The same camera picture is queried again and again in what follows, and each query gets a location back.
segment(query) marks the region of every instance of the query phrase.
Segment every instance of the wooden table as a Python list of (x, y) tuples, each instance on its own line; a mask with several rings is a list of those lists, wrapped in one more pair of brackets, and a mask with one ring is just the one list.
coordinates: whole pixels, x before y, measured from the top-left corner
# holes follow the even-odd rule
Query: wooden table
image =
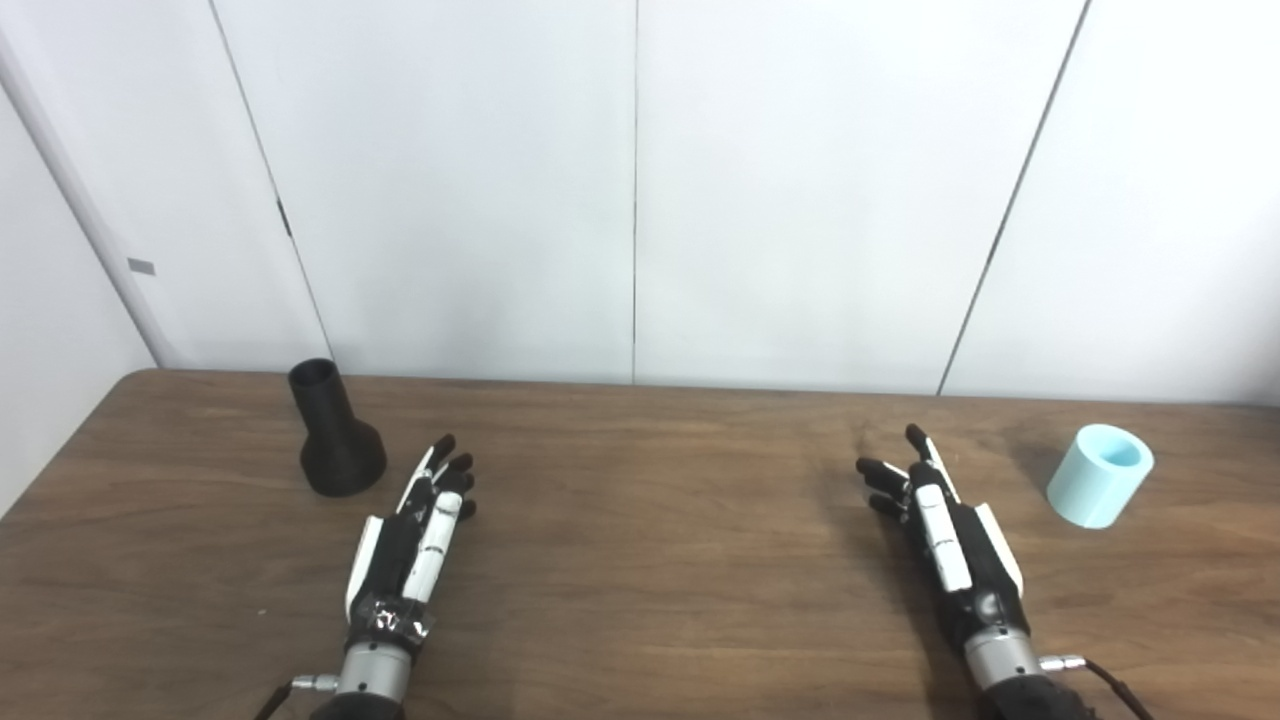
[[(920, 423), (989, 501), (1041, 652), (1085, 653), (1160, 720), (1280, 716), (1280, 411), (348, 378), (390, 464), (312, 495), (283, 375), (125, 378), (0, 521), (5, 717), (250, 719), (335, 671), (366, 514), (424, 448), (476, 456), (411, 717), (963, 719), (897, 528), (854, 459)], [(1108, 530), (1041, 486), (1079, 425), (1157, 465)], [(1126, 719), (1092, 675), (1074, 687)], [(294, 696), (278, 717), (305, 717)]]

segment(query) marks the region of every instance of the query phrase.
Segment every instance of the white wall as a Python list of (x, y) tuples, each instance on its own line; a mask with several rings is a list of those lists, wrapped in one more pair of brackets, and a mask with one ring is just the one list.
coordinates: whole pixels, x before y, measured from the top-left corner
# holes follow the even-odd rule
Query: white wall
[(1272, 401), (1280, 6), (1094, 3), (947, 395)]
[(205, 0), (0, 0), (0, 73), (164, 365), (328, 354)]
[(151, 355), (0, 92), (0, 514)]
[(632, 0), (218, 0), (348, 373), (628, 382)]
[(643, 0), (636, 377), (933, 393), (1078, 0)]

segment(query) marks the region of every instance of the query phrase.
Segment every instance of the light blue cylinder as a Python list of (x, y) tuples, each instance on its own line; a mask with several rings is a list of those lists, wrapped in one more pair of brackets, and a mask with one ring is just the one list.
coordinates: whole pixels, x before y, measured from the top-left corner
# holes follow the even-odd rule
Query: light blue cylinder
[(1108, 528), (1155, 466), (1156, 456), (1138, 436), (1084, 425), (1048, 483), (1048, 502), (1082, 528)]

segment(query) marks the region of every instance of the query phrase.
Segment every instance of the robotic hand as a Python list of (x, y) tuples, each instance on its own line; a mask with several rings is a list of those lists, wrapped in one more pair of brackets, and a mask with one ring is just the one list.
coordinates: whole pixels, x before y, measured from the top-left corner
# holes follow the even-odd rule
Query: robotic hand
[(1080, 656), (1037, 657), (1023, 612), (1023, 575), (991, 507), (960, 501), (933, 441), (916, 425), (906, 439), (920, 460), (904, 471), (870, 457), (858, 471), (870, 506), (897, 520), (933, 591), (940, 629), (964, 657), (991, 720), (1093, 720), (1093, 710), (1048, 673), (1089, 667), (1134, 714), (1151, 720), (1129, 689)]
[(265, 720), (291, 689), (335, 693), (311, 720), (404, 720), (401, 702), (413, 661), (431, 629), (426, 614), (454, 525), (475, 514), (471, 455), (449, 460), (444, 436), (410, 477), (396, 512), (369, 516), (347, 582), (349, 624), (339, 675), (301, 675), (276, 689), (256, 720)]

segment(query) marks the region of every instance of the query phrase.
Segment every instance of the black 3d printed object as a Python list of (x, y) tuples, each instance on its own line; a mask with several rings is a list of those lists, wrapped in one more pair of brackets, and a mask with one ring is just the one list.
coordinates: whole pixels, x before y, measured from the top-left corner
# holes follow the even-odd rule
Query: black 3d printed object
[(289, 389), (307, 425), (301, 460), (311, 489), (347, 497), (378, 482), (387, 469), (383, 438), (372, 425), (356, 419), (333, 360), (298, 363), (289, 370)]

